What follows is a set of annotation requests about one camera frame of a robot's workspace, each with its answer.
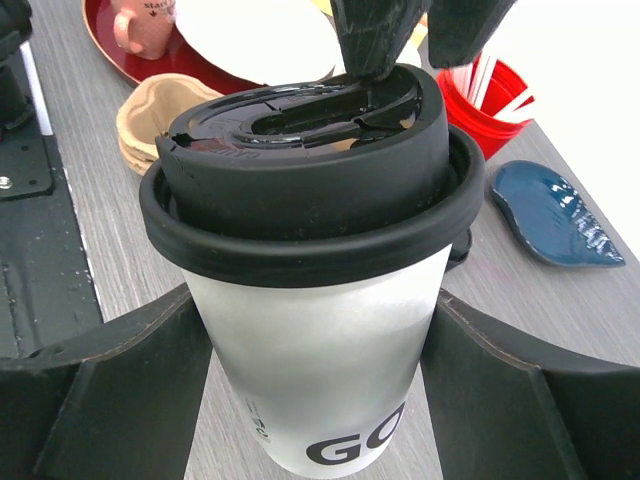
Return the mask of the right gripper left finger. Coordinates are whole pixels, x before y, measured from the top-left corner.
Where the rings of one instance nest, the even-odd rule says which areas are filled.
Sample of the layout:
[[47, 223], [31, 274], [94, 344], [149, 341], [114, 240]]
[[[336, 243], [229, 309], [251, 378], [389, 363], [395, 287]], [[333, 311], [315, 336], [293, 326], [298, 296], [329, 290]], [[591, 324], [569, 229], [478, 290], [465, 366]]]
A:
[[212, 347], [180, 285], [64, 348], [80, 363], [36, 461], [48, 479], [181, 479]]

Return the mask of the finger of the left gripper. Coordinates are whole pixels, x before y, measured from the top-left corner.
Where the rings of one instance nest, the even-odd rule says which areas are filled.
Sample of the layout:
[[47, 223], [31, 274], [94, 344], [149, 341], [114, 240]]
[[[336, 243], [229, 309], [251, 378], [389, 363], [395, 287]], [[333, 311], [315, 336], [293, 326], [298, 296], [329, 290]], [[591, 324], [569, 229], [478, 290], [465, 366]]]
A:
[[359, 81], [385, 78], [430, 2], [331, 0], [346, 73]]
[[472, 63], [515, 0], [433, 0], [427, 11], [428, 58], [435, 69]]

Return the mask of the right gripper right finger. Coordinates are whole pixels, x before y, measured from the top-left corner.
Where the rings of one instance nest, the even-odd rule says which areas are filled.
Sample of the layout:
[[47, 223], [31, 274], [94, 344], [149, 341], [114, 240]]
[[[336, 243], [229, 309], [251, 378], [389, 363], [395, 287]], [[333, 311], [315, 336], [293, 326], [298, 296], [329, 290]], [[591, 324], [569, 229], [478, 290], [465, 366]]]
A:
[[584, 479], [539, 367], [501, 350], [441, 290], [420, 364], [446, 479]]

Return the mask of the stack of black lids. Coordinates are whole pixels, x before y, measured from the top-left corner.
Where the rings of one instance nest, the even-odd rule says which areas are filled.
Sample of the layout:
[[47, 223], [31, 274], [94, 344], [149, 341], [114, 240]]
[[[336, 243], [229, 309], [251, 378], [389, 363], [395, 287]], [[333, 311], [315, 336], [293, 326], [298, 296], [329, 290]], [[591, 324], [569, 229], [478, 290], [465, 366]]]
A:
[[472, 232], [470, 228], [467, 228], [458, 235], [452, 243], [446, 265], [446, 272], [456, 268], [467, 260], [472, 244]]

